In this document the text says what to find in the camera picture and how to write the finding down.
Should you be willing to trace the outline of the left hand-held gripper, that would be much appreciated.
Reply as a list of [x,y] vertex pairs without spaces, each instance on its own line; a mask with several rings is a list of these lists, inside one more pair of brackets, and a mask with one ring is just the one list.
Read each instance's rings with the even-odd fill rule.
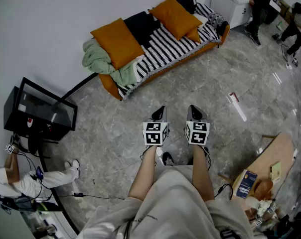
[[153,122],[143,123],[143,137],[145,145],[162,146],[169,134],[167,107],[161,106],[151,115],[151,119]]

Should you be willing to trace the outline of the light wooden table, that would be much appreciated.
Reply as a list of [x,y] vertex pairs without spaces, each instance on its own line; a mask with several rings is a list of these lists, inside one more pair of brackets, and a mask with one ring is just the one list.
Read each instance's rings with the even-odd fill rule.
[[[281,179],[277,184],[273,185],[271,191],[272,196],[269,200],[273,198],[273,194],[275,192],[279,191],[279,185],[281,185],[284,179],[286,179],[288,172],[292,168],[292,165],[294,163],[294,146],[292,138],[289,134],[279,133],[277,136],[263,135],[262,137],[270,138],[272,141],[262,151],[257,159],[246,168],[246,170],[249,170],[258,175],[252,189],[250,190],[250,193],[248,194],[246,199],[232,195],[232,199],[240,203],[241,208],[244,210],[249,220],[253,220],[257,217],[257,209],[255,207],[249,206],[248,200],[249,198],[254,197],[254,189],[258,182],[264,179],[270,179],[270,166],[280,161],[282,168]],[[235,180],[231,180],[221,173],[219,173],[218,176],[224,179],[233,187],[234,184],[237,183],[237,180],[239,180],[241,173],[235,178]]]

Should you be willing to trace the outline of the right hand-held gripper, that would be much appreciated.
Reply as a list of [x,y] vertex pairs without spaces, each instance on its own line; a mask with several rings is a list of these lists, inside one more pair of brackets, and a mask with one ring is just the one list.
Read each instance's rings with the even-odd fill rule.
[[199,107],[190,105],[187,112],[185,136],[189,144],[205,145],[209,136],[210,123],[207,114]]

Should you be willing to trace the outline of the grey patterned throw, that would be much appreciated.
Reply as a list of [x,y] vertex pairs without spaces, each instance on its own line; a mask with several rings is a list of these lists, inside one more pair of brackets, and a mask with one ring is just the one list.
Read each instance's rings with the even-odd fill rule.
[[224,17],[218,13],[211,12],[208,15],[209,23],[215,28],[217,34],[223,35],[228,22],[224,19]]

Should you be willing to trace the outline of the pale yellow book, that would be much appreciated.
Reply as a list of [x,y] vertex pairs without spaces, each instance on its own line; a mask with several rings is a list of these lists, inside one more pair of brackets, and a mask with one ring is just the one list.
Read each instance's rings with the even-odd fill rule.
[[274,185],[281,179],[281,168],[282,166],[280,161],[270,166],[270,179]]

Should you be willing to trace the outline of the orange sofa with striped cover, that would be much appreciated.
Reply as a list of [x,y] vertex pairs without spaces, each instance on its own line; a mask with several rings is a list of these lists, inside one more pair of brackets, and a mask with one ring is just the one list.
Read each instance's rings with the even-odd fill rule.
[[223,43],[228,22],[213,9],[196,0],[177,0],[188,11],[207,18],[207,22],[197,28],[200,41],[197,43],[186,36],[180,40],[172,35],[163,24],[150,34],[148,47],[144,58],[137,63],[137,83],[122,86],[117,84],[121,100],[125,100],[134,89],[153,75],[171,68],[190,57],[209,49],[209,45],[217,46]]

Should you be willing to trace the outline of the blue book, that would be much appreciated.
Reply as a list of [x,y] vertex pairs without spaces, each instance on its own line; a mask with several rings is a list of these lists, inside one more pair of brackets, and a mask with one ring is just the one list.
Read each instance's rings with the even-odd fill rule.
[[246,199],[257,179],[257,176],[257,174],[249,170],[243,170],[239,176],[239,180],[237,180],[237,183],[233,186],[233,196]]

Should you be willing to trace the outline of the small orange cushion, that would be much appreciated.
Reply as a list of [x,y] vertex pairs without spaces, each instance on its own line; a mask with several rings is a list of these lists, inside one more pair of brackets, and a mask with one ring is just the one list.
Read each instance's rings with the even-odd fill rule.
[[196,43],[201,43],[197,27],[186,34],[186,37]]

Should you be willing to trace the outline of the person's right forearm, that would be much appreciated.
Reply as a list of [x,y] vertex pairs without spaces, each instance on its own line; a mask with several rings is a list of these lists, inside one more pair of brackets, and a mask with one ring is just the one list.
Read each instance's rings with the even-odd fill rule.
[[193,175],[192,184],[197,189],[203,201],[214,200],[214,189],[208,173],[204,150],[193,146]]

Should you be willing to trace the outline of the light green knitted blanket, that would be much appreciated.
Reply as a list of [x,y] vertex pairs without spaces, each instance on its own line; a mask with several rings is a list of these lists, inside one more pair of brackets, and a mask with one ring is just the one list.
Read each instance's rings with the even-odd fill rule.
[[138,56],[120,69],[116,70],[111,63],[108,53],[99,45],[95,39],[83,43],[84,56],[82,66],[92,72],[109,75],[121,86],[136,84],[141,81],[137,71],[137,65],[144,59],[144,55]]

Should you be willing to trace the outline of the person's black shoe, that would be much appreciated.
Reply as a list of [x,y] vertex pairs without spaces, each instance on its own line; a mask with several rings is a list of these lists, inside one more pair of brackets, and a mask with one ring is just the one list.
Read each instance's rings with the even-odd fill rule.
[[162,155],[162,161],[165,166],[174,166],[175,165],[173,158],[169,152],[165,152]]

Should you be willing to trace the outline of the brown wooden bowl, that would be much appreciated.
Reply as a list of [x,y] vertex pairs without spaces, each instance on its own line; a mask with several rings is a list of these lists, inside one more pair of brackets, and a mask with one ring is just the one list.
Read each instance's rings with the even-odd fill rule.
[[269,200],[272,196],[273,182],[271,179],[264,179],[257,183],[254,189],[254,197],[261,200]]

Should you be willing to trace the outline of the white sink cabinet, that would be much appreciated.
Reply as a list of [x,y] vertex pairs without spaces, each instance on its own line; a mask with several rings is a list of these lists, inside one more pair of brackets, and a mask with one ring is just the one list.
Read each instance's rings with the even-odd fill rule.
[[230,28],[247,24],[252,18],[249,0],[211,0],[210,8],[222,15]]

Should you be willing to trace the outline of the person's beige sweatshirt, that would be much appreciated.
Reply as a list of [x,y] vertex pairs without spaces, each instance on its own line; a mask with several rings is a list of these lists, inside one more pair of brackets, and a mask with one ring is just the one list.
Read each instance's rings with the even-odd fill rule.
[[256,239],[236,200],[203,201],[192,167],[161,168],[141,201],[99,206],[77,239]]

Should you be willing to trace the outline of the white fluffy pillow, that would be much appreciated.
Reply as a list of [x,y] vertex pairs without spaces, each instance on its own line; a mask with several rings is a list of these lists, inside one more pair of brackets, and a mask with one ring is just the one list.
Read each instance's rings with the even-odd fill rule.
[[201,21],[202,23],[198,26],[198,28],[203,27],[207,22],[208,22],[208,18],[206,18],[205,16],[199,15],[197,13],[193,14],[199,21]]

